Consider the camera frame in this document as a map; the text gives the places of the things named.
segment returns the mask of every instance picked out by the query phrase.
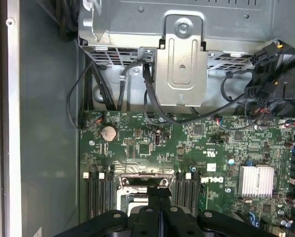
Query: ram slot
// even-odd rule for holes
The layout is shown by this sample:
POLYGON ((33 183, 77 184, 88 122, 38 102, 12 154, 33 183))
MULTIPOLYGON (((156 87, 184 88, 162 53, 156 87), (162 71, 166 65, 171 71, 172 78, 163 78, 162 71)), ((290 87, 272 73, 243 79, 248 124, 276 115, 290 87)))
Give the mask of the ram slot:
POLYGON ((198 196, 199 196, 199 179, 192 180, 192 193, 191 193, 191 207, 190 211, 193 216, 198 214, 198 196))
POLYGON ((190 194, 192 191, 191 179, 186 179, 184 184, 185 184, 185 194, 184 194, 185 200, 184 200, 183 206, 187 207, 190 210, 190 208, 191 208, 190 194))
POLYGON ((177 174, 176 191, 175 191, 175 205, 184 206, 185 196, 185 178, 182 173, 177 174))
POLYGON ((106 186, 106 192, 107 192, 107 203, 106 203, 106 210, 110 211, 113 210, 113 173, 107 173, 107 186, 106 186))
POLYGON ((95 215, 99 216, 106 211, 106 179, 97 180, 97 194, 96 194, 96 206, 95 215))
POLYGON ((95 217, 96 174, 90 173, 87 188, 87 219, 95 217))

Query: motherboard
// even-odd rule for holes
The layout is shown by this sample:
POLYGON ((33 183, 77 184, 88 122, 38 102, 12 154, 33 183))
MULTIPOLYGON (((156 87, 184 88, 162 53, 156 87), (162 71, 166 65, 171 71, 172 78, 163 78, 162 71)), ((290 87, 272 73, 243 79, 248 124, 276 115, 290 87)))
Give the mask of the motherboard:
POLYGON ((193 215, 212 209, 289 236, 293 126, 227 131, 220 126, 243 127, 246 118, 172 125, 148 114, 152 125, 141 113, 86 111, 85 117, 93 126, 80 133, 81 222, 111 209, 130 214, 147 205, 146 186, 158 185, 193 215))

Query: metal tab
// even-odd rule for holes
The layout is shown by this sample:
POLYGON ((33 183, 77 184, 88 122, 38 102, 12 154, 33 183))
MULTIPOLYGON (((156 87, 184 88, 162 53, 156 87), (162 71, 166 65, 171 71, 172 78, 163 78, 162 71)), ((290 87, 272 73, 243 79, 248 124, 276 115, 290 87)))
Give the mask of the metal tab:
POLYGON ((208 54, 201 51, 202 19, 170 15, 165 30, 165 49, 157 51, 155 66, 159 104, 200 106, 208 77, 208 54))
POLYGON ((92 6, 92 28, 97 42, 99 42, 107 30, 109 23, 109 2, 110 0, 85 0, 91 2, 92 6))

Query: green circuit board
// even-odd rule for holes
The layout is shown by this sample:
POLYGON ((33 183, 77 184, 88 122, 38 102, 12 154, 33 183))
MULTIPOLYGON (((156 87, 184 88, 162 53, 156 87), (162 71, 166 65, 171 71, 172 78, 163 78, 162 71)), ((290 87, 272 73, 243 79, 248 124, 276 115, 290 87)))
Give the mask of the green circuit board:
MULTIPOLYGON (((162 125, 158 116, 150 125, 141 113, 85 112, 87 124, 98 123, 80 133, 80 221, 87 219, 87 184, 85 173, 113 166, 115 184, 121 173, 191 172, 202 177, 197 195, 197 209, 213 209, 227 215, 254 213, 256 219, 276 226, 277 211, 289 215, 285 204, 289 191, 291 150, 284 144, 293 138, 293 127, 274 127, 265 130, 248 128, 228 132, 219 128, 215 119, 188 125, 162 125), (107 142, 101 131, 105 126, 116 129, 116 138, 107 142), (238 195, 239 168, 242 165, 265 165, 274 168, 273 197, 243 199, 238 195)), ((226 127, 242 127, 247 121, 241 116, 222 117, 226 127)), ((268 118, 263 124, 282 120, 268 118)))

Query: chipset heatsink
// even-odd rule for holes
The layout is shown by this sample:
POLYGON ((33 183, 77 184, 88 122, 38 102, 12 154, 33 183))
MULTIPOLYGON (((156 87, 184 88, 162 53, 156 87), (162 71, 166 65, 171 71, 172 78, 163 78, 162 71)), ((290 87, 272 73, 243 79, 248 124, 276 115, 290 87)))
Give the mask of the chipset heatsink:
POLYGON ((238 194, 244 198, 271 198, 274 169, 269 166, 241 166, 238 194))

